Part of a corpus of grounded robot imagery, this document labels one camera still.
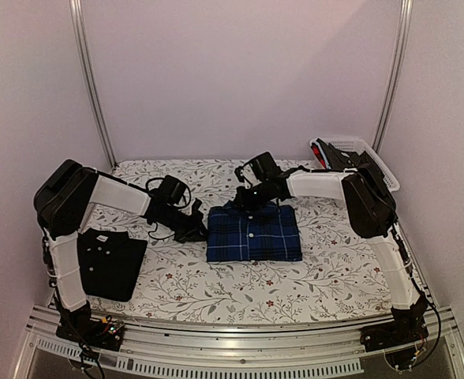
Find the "blue plaid long sleeve shirt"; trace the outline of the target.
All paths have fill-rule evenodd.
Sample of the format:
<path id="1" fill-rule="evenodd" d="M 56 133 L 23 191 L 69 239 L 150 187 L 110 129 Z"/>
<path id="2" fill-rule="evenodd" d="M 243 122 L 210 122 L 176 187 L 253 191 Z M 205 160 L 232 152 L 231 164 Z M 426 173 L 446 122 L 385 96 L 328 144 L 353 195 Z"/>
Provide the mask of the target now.
<path id="1" fill-rule="evenodd" d="M 302 260 L 301 237 L 293 207 L 268 203 L 243 211 L 232 202 L 208 213 L 207 262 Z"/>

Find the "black polo shirt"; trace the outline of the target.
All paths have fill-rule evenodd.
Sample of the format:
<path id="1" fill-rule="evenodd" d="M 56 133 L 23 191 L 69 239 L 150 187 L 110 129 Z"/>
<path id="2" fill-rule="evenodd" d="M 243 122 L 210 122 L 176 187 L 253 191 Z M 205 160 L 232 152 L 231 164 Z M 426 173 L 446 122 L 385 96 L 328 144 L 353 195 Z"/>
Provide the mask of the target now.
<path id="1" fill-rule="evenodd" d="M 80 277 L 86 295 L 117 302 L 133 297 L 148 242 L 126 231 L 87 229 L 78 235 Z"/>

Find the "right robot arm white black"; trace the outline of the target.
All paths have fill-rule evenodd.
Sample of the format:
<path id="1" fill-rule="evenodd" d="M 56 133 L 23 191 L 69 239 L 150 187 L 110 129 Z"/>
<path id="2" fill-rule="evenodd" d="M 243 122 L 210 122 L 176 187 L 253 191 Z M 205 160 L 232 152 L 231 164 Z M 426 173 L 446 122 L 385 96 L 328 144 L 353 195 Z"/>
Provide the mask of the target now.
<path id="1" fill-rule="evenodd" d="M 387 337 L 404 344 L 418 330 L 428 309 L 428 300 L 413 278 L 413 264 L 396 225 L 396 203 L 374 163 L 342 170 L 308 169 L 298 166 L 282 170 L 270 152 L 246 162 L 258 183 L 253 185 L 238 167 L 241 183 L 233 204 L 241 210 L 257 210 L 269 201 L 294 197 L 322 197 L 343 201 L 354 233 L 366 240 L 376 255 L 391 291 L 391 313 L 395 321 Z"/>

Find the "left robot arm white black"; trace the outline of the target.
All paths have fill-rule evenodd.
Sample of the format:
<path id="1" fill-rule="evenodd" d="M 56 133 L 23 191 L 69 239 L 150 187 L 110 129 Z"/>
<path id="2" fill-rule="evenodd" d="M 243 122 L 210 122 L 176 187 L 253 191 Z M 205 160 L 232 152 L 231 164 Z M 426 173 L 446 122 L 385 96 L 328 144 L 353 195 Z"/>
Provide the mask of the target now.
<path id="1" fill-rule="evenodd" d="M 149 224 L 173 231 L 176 242 L 204 242 L 208 230 L 200 211 L 201 201 L 185 214 L 178 205 L 185 183 L 167 175 L 159 187 L 141 188 L 111 174 L 67 159 L 34 196 L 37 222 L 47 236 L 51 267 L 56 274 L 58 301 L 64 310 L 76 312 L 87 305 L 82 286 L 77 239 L 90 204 L 102 205 L 139 216 Z"/>

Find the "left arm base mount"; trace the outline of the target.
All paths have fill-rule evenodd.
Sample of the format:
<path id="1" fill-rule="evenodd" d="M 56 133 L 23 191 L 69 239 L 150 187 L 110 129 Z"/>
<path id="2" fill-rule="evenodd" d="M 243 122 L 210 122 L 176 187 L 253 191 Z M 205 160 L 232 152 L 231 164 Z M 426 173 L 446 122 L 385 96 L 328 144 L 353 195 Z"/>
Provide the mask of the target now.
<path id="1" fill-rule="evenodd" d="M 125 323 L 111 316 L 93 319 L 84 313 L 61 315 L 56 336 L 87 347 L 119 351 L 125 333 Z"/>

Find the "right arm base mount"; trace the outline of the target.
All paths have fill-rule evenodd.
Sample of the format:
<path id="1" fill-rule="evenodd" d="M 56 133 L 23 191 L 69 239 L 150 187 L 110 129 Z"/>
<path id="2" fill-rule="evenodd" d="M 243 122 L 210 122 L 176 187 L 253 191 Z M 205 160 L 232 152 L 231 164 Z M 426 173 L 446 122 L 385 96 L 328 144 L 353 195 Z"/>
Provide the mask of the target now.
<path id="1" fill-rule="evenodd" d="M 408 318 L 364 327 L 360 343 L 366 352 L 382 351 L 386 363 L 395 371 L 412 370 L 425 349 L 428 329 L 425 319 Z"/>

